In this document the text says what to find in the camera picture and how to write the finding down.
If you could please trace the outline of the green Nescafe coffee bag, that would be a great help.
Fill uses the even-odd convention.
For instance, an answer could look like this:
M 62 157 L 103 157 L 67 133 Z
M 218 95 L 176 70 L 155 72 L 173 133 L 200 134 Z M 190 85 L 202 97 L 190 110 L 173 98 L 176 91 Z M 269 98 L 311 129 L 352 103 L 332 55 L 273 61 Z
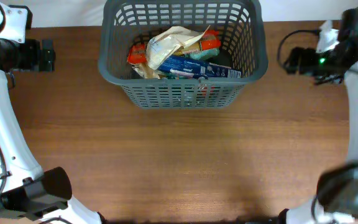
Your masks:
M 219 87 L 214 85 L 202 84 L 201 81 L 204 80 L 204 77 L 188 77 L 183 75 L 176 74 L 164 74 L 161 75 L 164 80 L 172 80 L 174 84 L 171 87 L 173 92 L 173 97 L 178 98 L 179 93 L 182 95 L 183 100 L 190 101 L 191 98 L 197 98 L 201 100 L 206 98 L 207 96 L 213 96 L 215 91 L 219 90 Z M 199 83 L 197 85 L 186 84 L 184 81 L 195 81 L 198 80 Z

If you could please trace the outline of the small light blue packet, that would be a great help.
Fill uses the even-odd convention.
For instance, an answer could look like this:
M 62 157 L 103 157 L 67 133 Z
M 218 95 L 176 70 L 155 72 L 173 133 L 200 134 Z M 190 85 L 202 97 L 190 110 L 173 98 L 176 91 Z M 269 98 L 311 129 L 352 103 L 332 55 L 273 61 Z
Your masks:
M 200 52 L 194 52 L 187 55 L 188 58 L 194 59 L 194 60 L 208 60 L 210 58 L 216 57 L 219 55 L 219 49 L 209 49 L 209 50 L 203 50 Z

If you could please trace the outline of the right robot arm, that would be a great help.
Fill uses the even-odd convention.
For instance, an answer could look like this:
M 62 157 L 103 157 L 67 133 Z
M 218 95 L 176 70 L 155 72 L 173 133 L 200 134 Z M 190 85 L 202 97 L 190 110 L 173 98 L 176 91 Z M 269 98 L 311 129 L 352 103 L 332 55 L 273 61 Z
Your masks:
M 316 49 L 295 47 L 277 62 L 289 75 L 314 78 L 316 85 L 343 83 L 349 100 L 349 146 L 345 164 L 323 173 L 313 198 L 284 209 L 269 223 L 355 223 L 358 221 L 358 7 L 342 13 L 341 26 L 326 21 L 311 31 Z

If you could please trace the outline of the beige paper pouch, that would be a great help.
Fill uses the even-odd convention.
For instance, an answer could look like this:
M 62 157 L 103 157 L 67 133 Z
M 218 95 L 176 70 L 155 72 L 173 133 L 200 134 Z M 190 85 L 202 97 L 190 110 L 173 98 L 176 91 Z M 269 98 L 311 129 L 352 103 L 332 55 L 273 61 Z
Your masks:
M 132 65 L 132 69 L 144 79 L 160 79 L 159 74 L 146 63 Z
M 187 48 L 205 35 L 209 27 L 203 32 L 186 29 L 182 26 L 173 26 L 167 31 L 149 40 L 146 48 L 147 65 L 156 70 L 179 49 Z

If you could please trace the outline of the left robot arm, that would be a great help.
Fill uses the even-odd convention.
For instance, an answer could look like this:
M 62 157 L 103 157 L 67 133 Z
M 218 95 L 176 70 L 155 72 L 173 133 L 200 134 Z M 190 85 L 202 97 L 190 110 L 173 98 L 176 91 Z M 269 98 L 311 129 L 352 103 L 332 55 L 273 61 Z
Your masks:
M 56 54 L 48 39 L 28 39 L 32 12 L 0 2 L 0 218 L 40 223 L 104 223 L 74 196 L 61 167 L 43 170 L 31 153 L 12 109 L 14 71 L 51 72 Z

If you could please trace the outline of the orange spaghetti packet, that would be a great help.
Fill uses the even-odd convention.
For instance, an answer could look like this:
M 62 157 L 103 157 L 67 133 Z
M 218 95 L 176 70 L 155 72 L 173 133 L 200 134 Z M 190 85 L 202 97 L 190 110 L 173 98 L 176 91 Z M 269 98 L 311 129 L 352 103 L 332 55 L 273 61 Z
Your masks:
M 190 53 L 216 48 L 219 49 L 220 46 L 221 41 L 218 39 L 218 32 L 215 30 L 207 30 L 199 41 L 185 49 L 177 50 L 174 55 L 187 57 Z M 145 53 L 145 44 L 133 45 L 127 56 L 127 62 L 133 65 L 145 63 L 147 61 Z

